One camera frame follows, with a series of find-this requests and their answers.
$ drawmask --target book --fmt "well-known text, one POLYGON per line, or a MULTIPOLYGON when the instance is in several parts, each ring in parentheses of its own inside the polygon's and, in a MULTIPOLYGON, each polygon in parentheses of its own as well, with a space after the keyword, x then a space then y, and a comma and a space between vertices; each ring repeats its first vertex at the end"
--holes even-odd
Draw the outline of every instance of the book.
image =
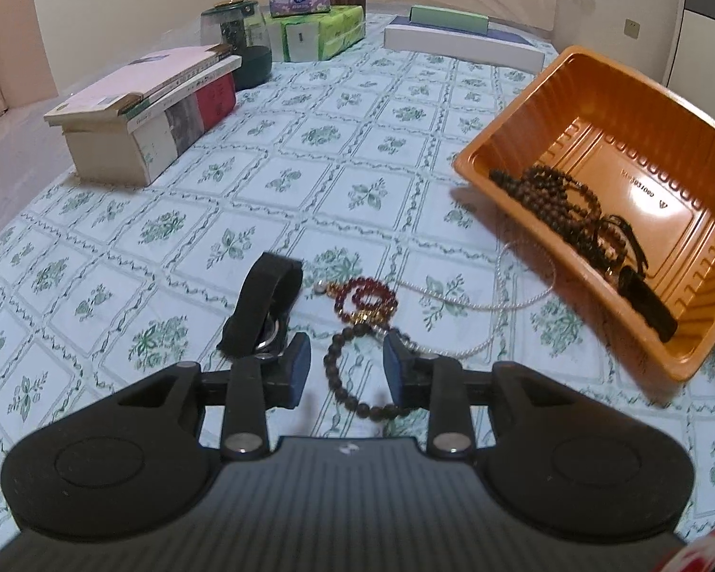
POLYGON ((149 101, 145 109, 139 110, 134 116, 130 112, 125 112, 108 120, 86 120, 84 118, 66 120, 63 122, 62 127, 65 132, 127 131, 132 133, 151 118, 158 116, 168 107, 175 105, 177 101, 181 101, 199 88, 236 70, 241 64, 242 58, 240 55, 229 56, 229 58, 225 58, 193 76, 187 82, 181 83, 175 89, 166 93, 164 97, 156 101, 149 101))
POLYGON ((85 181, 149 186, 209 129, 235 108, 233 72, 191 93, 128 131, 63 129, 78 176, 85 181))
POLYGON ((486 36, 490 19, 475 12, 416 4, 410 9, 412 23, 447 30, 466 30, 486 36))
POLYGON ((73 94, 47 112, 45 120, 54 126, 72 120, 114 120, 122 114, 133 118, 232 52, 230 45, 154 51, 73 94))
POLYGON ((411 22, 397 16, 384 29, 384 47, 420 51, 477 64, 517 68, 532 74, 543 70, 545 54, 518 34, 489 28, 486 36, 411 22))

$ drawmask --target green box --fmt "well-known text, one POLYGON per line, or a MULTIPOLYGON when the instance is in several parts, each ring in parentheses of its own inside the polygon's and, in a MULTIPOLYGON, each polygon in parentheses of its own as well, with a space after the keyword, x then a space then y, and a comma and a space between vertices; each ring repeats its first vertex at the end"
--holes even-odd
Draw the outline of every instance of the green box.
POLYGON ((359 6, 333 6, 330 12, 290 17, 266 13, 265 24, 276 62, 329 60, 365 36, 359 6))
POLYGON ((447 30, 462 30, 475 34, 486 35, 490 19, 475 12, 464 12, 452 8, 437 8, 417 4, 410 9, 410 22, 421 23, 424 26, 446 28, 447 30))

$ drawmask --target red book cover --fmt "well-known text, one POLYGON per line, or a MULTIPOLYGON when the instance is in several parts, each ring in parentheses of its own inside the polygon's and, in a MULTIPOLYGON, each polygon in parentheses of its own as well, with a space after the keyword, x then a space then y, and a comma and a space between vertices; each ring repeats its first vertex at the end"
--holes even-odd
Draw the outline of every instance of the red book cover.
POLYGON ((204 131, 209 131, 235 107, 233 74, 228 73, 196 91, 204 131))

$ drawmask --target orange plastic tray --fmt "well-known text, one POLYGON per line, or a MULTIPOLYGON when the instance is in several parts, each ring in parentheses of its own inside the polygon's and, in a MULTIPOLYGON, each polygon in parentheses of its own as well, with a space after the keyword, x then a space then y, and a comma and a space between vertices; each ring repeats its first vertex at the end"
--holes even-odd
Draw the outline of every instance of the orange plastic tray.
POLYGON ((673 380, 688 380, 715 344, 715 121, 641 73, 570 47, 455 161, 458 173, 524 226, 641 343, 673 380), (574 249, 490 181, 541 162, 633 225, 646 282, 678 320, 654 330, 574 249))

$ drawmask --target white book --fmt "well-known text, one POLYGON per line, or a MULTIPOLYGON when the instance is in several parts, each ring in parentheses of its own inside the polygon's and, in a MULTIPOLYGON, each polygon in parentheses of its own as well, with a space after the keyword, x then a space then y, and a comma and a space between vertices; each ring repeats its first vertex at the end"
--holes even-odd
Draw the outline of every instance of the white book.
POLYGON ((131 119, 125 116, 120 116, 116 120, 101 121, 101 120, 73 120, 63 124, 64 133, 68 132, 113 132, 127 131, 132 133, 135 129, 143 126, 147 121, 163 113, 169 107, 172 107, 178 101, 182 101, 185 97, 190 96, 200 88, 214 82, 215 79, 221 78, 241 66, 241 56, 231 55, 218 63, 213 64, 206 71, 200 72, 193 76, 187 82, 183 82, 176 89, 168 92, 163 97, 152 102, 145 110, 131 119))
POLYGON ((45 120, 54 126, 73 120, 133 117, 231 52, 229 45, 154 51, 71 95, 50 110, 45 120))
POLYGON ((545 54, 516 34, 489 30, 488 36, 482 36, 412 24, 403 17, 395 18, 385 28, 384 47, 444 55, 476 64, 507 66, 532 74, 540 73, 545 63, 545 54))

